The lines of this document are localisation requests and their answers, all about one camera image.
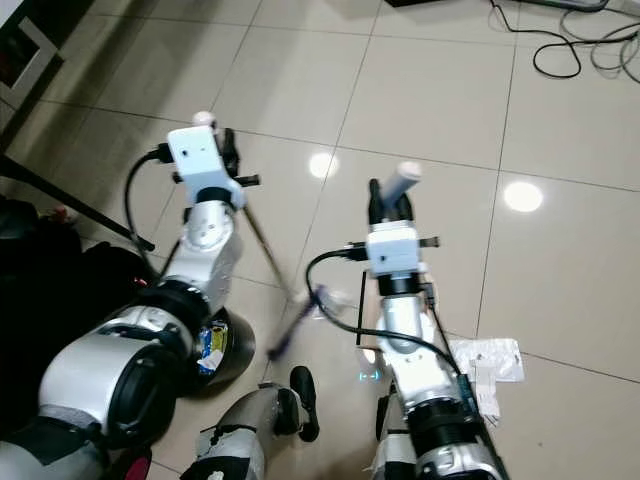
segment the robotic arm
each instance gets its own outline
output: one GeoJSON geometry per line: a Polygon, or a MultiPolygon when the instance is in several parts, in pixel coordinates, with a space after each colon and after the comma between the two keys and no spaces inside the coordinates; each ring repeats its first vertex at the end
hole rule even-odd
{"type": "MultiPolygon", "coordinates": [[[[433,285],[422,279],[427,269],[420,247],[439,242],[419,239],[405,194],[419,180],[419,165],[405,162],[382,188],[371,181],[366,252],[382,297],[377,328],[433,344],[435,295],[433,285]]],[[[413,470],[411,478],[422,480],[507,480],[468,380],[451,352],[445,361],[442,354],[407,340],[378,337],[378,345],[394,382],[378,452],[385,461],[376,464],[376,478],[395,462],[413,470]]]]}
{"type": "Polygon", "coordinates": [[[169,426],[199,330],[229,293],[242,249],[234,214],[246,196],[210,124],[172,131],[168,147],[192,209],[166,275],[56,356],[39,416],[0,442],[0,478],[100,478],[118,451],[169,426]]]}

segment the black cable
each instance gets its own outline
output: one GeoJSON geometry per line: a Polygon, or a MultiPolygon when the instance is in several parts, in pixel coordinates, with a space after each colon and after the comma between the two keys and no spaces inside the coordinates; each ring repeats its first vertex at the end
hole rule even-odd
{"type": "Polygon", "coordinates": [[[131,213],[131,185],[133,185],[133,180],[135,179],[136,174],[142,168],[142,166],[151,161],[158,158],[158,151],[152,150],[151,152],[146,153],[141,158],[136,160],[136,163],[133,164],[131,170],[129,170],[129,174],[127,175],[127,180],[124,185],[124,216],[127,221],[127,227],[129,228],[129,233],[131,236],[131,242],[136,247],[140,258],[142,259],[142,263],[144,264],[147,273],[151,277],[151,281],[155,282],[158,278],[158,272],[153,268],[151,262],[149,261],[149,256],[147,255],[147,251],[144,249],[142,242],[140,241],[140,237],[138,236],[138,230],[136,229],[135,223],[133,221],[133,215],[131,213]]]}
{"type": "Polygon", "coordinates": [[[329,320],[329,322],[331,322],[336,327],[350,333],[355,333],[360,335],[371,335],[374,337],[395,338],[397,340],[404,340],[407,342],[412,342],[417,345],[420,345],[421,347],[424,347],[427,350],[430,350],[431,352],[435,353],[440,358],[442,358],[444,361],[446,361],[447,364],[449,364],[449,366],[453,369],[453,371],[457,375],[462,375],[462,372],[460,371],[460,368],[458,367],[458,364],[455,362],[453,357],[449,356],[448,354],[440,350],[438,347],[436,347],[432,343],[426,342],[419,337],[414,337],[412,335],[405,335],[404,333],[393,332],[391,330],[375,330],[371,328],[352,327],[351,325],[348,325],[338,320],[338,318],[336,318],[333,315],[333,313],[331,313],[331,311],[322,302],[320,297],[314,291],[313,286],[311,285],[311,270],[313,270],[313,268],[318,263],[328,258],[346,258],[349,254],[352,253],[352,250],[353,249],[350,249],[350,248],[344,248],[342,250],[333,250],[330,252],[325,252],[321,255],[318,255],[313,260],[311,260],[311,262],[309,262],[309,265],[307,265],[307,269],[305,271],[305,282],[307,284],[307,291],[309,292],[309,297],[313,300],[313,302],[316,305],[318,305],[318,308],[324,314],[327,320],[329,320]]]}
{"type": "Polygon", "coordinates": [[[635,54],[638,53],[638,49],[640,48],[640,42],[638,42],[638,41],[636,42],[637,45],[638,45],[636,47],[636,51],[633,53],[633,55],[631,55],[629,57],[628,60],[625,60],[624,59],[624,54],[625,54],[625,51],[626,51],[627,47],[629,46],[629,43],[631,43],[631,42],[625,43],[622,46],[622,48],[620,49],[620,66],[622,67],[622,70],[624,70],[624,73],[626,73],[631,80],[633,80],[636,83],[640,83],[640,77],[636,77],[636,75],[634,73],[631,73],[631,71],[629,70],[629,67],[628,67],[630,59],[632,59],[635,56],[635,54]]]}
{"type": "Polygon", "coordinates": [[[436,322],[436,326],[438,327],[438,333],[440,334],[440,338],[442,339],[442,343],[444,343],[444,350],[447,354],[454,358],[453,352],[451,351],[451,345],[449,345],[449,339],[444,332],[444,328],[442,328],[442,324],[440,323],[440,317],[436,312],[436,293],[432,282],[427,282],[422,284],[422,289],[425,295],[425,303],[427,308],[431,310],[433,313],[433,319],[436,322]]]}
{"type": "MultiPolygon", "coordinates": [[[[616,33],[619,33],[621,31],[627,30],[629,28],[633,28],[633,27],[640,27],[640,23],[632,23],[630,25],[625,25],[624,27],[621,28],[617,28],[609,33],[607,33],[604,37],[604,39],[615,35],[616,33]]],[[[636,40],[638,38],[638,32],[634,32],[631,33],[629,35],[626,35],[625,37],[620,37],[619,40],[623,41],[626,40],[623,44],[622,47],[620,48],[620,55],[623,55],[626,47],[629,45],[629,43],[633,42],[634,40],[636,40]]],[[[633,52],[632,55],[629,56],[629,58],[627,58],[626,60],[623,59],[623,57],[620,57],[620,62],[617,65],[613,65],[611,67],[605,67],[604,65],[598,63],[598,61],[596,60],[596,50],[598,49],[598,47],[601,45],[600,42],[597,42],[593,45],[593,48],[591,49],[591,53],[589,54],[589,57],[591,59],[591,63],[593,64],[594,67],[596,67],[598,70],[618,70],[620,71],[620,69],[624,68],[625,65],[627,65],[629,62],[631,62],[633,60],[633,58],[635,57],[636,53],[638,53],[638,48],[636,47],[636,51],[633,52]]]]}
{"type": "MultiPolygon", "coordinates": [[[[539,30],[539,29],[525,29],[525,28],[513,28],[511,26],[511,24],[509,23],[509,21],[507,20],[507,17],[504,13],[504,11],[502,10],[502,7],[498,4],[496,4],[495,0],[489,0],[489,2],[491,3],[491,8],[494,10],[497,10],[498,13],[500,14],[500,17],[502,18],[502,21],[505,25],[505,27],[507,28],[507,30],[511,33],[533,33],[533,34],[539,34],[539,35],[549,35],[551,37],[555,37],[558,38],[560,40],[562,40],[562,42],[559,43],[548,43],[545,45],[542,45],[541,47],[539,47],[535,53],[533,54],[533,68],[536,69],[536,71],[538,71],[539,73],[550,77],[550,78],[557,78],[557,79],[569,79],[569,78],[574,78],[577,77],[578,75],[580,75],[580,73],[582,72],[582,62],[580,61],[580,57],[578,57],[578,53],[575,49],[576,45],[593,45],[594,48],[600,46],[600,45],[604,45],[604,44],[615,44],[615,43],[622,43],[623,45],[627,44],[629,41],[635,39],[638,37],[638,31],[629,34],[629,35],[625,35],[623,37],[619,37],[619,38],[609,38],[612,35],[615,35],[616,33],[619,33],[619,31],[623,31],[623,30],[627,30],[629,28],[632,28],[634,26],[640,26],[640,23],[638,24],[631,24],[631,25],[626,25],[625,27],[621,28],[621,29],[617,29],[616,31],[613,32],[609,32],[607,35],[605,35],[602,38],[599,39],[578,39],[575,41],[570,41],[566,36],[557,33],[557,32],[551,32],[549,30],[539,30]],[[551,73],[548,72],[546,70],[544,70],[542,67],[540,67],[540,65],[538,64],[538,55],[546,50],[547,48],[553,48],[553,47],[568,47],[571,55],[573,56],[573,59],[576,63],[577,69],[575,72],[573,73],[568,73],[568,74],[558,74],[558,73],[551,73]]],[[[605,10],[610,10],[613,11],[615,13],[624,13],[615,9],[605,9],[605,10]]],[[[564,20],[565,18],[572,12],[573,10],[568,10],[567,12],[564,13],[560,25],[562,28],[564,28],[566,30],[566,27],[564,26],[564,20]]],[[[621,50],[621,57],[624,55],[624,50],[625,47],[623,46],[622,50],[621,50]]],[[[594,66],[596,68],[598,68],[597,63],[594,62],[594,66]]],[[[624,69],[624,71],[630,76],[630,78],[632,80],[637,81],[636,77],[634,77],[634,75],[630,74],[628,72],[628,68],[626,68],[625,64],[621,65],[622,69],[624,69]]]]}
{"type": "MultiPolygon", "coordinates": [[[[470,396],[470,399],[473,401],[473,411],[474,411],[474,415],[479,416],[479,411],[478,411],[478,399],[476,398],[476,394],[473,391],[473,388],[471,388],[471,386],[469,385],[469,380],[468,377],[466,375],[464,375],[461,371],[460,371],[460,367],[458,367],[458,364],[456,363],[455,359],[453,358],[453,356],[449,353],[445,353],[442,350],[440,350],[438,347],[436,347],[435,345],[433,345],[432,343],[426,342],[423,339],[419,338],[419,337],[414,337],[412,335],[405,335],[403,333],[398,333],[398,332],[393,332],[390,330],[374,330],[374,329],[370,329],[370,328],[360,328],[360,327],[352,327],[351,325],[347,325],[346,323],[343,323],[342,321],[338,320],[333,313],[331,313],[331,311],[326,307],[326,305],[322,302],[322,300],[320,299],[320,297],[316,294],[316,292],[314,291],[312,285],[311,285],[311,270],[313,270],[313,268],[320,262],[322,262],[323,260],[326,260],[328,258],[355,258],[357,257],[357,255],[355,254],[354,250],[357,249],[358,247],[354,247],[352,246],[351,248],[343,248],[341,250],[333,250],[330,252],[325,252],[321,255],[318,255],[316,258],[314,258],[313,260],[311,260],[311,262],[309,262],[309,264],[307,265],[307,269],[305,271],[305,282],[307,285],[307,291],[309,292],[309,296],[310,298],[313,300],[313,302],[318,306],[318,308],[320,309],[320,311],[324,314],[324,316],[327,318],[327,320],[329,320],[330,323],[332,323],[333,325],[335,325],[336,327],[345,330],[347,332],[350,333],[355,333],[355,334],[359,334],[359,335],[372,335],[375,337],[386,337],[386,338],[395,338],[398,340],[405,340],[405,341],[409,341],[409,342],[413,342],[417,345],[420,345],[421,347],[424,347],[430,351],[432,351],[433,353],[435,353],[436,355],[438,355],[440,358],[442,358],[443,360],[445,360],[447,362],[447,364],[449,364],[449,366],[453,369],[453,371],[456,373],[456,375],[458,375],[459,379],[461,378],[463,383],[467,386],[467,388],[465,390],[468,391],[468,395],[470,396]]],[[[449,349],[450,352],[450,347],[449,347],[449,342],[446,339],[446,336],[444,335],[444,330],[442,328],[442,325],[440,323],[440,318],[438,317],[438,314],[435,311],[435,308],[432,309],[433,312],[433,316],[434,319],[436,321],[436,325],[438,326],[438,330],[440,331],[440,334],[442,335],[443,341],[445,342],[445,345],[447,346],[447,348],[449,349]]],[[[499,468],[499,470],[501,471],[501,474],[503,475],[503,478],[509,478],[507,475],[507,471],[504,467],[504,463],[502,462],[502,459],[500,458],[500,455],[498,455],[498,452],[495,448],[495,445],[493,444],[493,439],[491,438],[491,435],[489,435],[489,432],[487,431],[487,427],[484,424],[484,422],[481,422],[479,424],[481,432],[482,432],[482,440],[484,442],[484,445],[487,447],[487,449],[489,450],[489,454],[491,455],[494,464],[496,465],[497,468],[499,468]]]]}
{"type": "Polygon", "coordinates": [[[167,260],[164,262],[164,265],[162,266],[162,270],[160,270],[160,275],[159,275],[160,278],[166,275],[167,270],[169,269],[169,265],[171,264],[173,257],[176,256],[176,252],[178,251],[179,246],[180,246],[180,239],[176,240],[176,243],[174,243],[173,247],[171,247],[171,252],[167,257],[167,260]]]}

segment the black bag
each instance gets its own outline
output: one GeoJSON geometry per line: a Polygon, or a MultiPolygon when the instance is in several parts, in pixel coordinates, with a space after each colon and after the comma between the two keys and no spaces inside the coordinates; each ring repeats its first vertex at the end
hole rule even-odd
{"type": "Polygon", "coordinates": [[[0,435],[37,413],[40,380],[55,355],[148,281],[135,254],[106,242],[81,253],[72,228],[19,203],[12,219],[0,203],[0,435]]]}

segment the black tripod leg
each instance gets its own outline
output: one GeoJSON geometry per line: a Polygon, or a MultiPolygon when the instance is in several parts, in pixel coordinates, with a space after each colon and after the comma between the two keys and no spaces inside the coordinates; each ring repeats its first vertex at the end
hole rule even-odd
{"type": "MultiPolygon", "coordinates": [[[[118,235],[125,237],[126,239],[130,238],[129,230],[127,228],[123,227],[117,222],[114,222],[109,217],[103,215],[97,210],[91,208],[86,203],[81,202],[76,197],[69,195],[64,190],[59,189],[54,184],[33,173],[31,170],[23,167],[19,163],[14,162],[4,154],[0,157],[0,176],[9,177],[20,182],[28,183],[41,192],[44,192],[47,195],[55,198],[56,200],[64,203],[65,205],[68,205],[85,217],[88,217],[94,222],[99,223],[112,232],[115,232],[118,235]]],[[[143,238],[140,239],[140,242],[142,243],[144,249],[149,252],[153,251],[153,249],[155,248],[155,245],[143,238]]]]}

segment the tile floor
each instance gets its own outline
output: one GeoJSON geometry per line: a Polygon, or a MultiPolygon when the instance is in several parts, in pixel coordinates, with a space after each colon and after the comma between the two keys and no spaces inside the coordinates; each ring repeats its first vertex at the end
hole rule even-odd
{"type": "MultiPolygon", "coordinates": [[[[557,28],[560,11],[502,3],[514,24],[557,28]]],[[[626,23],[574,22],[588,34],[626,23]]],[[[448,330],[514,337],[526,352],[526,381],[499,387],[495,438],[512,478],[636,478],[640,87],[589,64],[573,80],[544,78],[531,65],[543,41],[507,33],[486,0],[401,10],[380,0],[97,0],[9,153],[121,220],[131,162],[213,109],[239,132],[243,171],[262,175],[250,201],[296,286],[312,256],[363,239],[367,179],[418,159],[425,179],[412,197],[421,233],[442,237],[425,256],[448,330]],[[538,187],[540,208],[511,210],[504,192],[514,182],[538,187]]],[[[562,68],[567,58],[545,62],[562,68]]],[[[149,167],[134,189],[158,263],[184,206],[169,173],[149,167]]],[[[79,228],[121,242],[91,222],[79,228]]],[[[353,339],[319,321],[267,363],[291,306],[243,219],[239,228],[245,253],[230,308],[255,329],[255,360],[214,398],[180,400],[150,478],[175,480],[199,429],[299,363],[317,377],[323,431],[273,459],[269,478],[368,478],[379,386],[358,382],[353,339]]],[[[355,300],[353,265],[327,265],[318,278],[355,300]]]]}

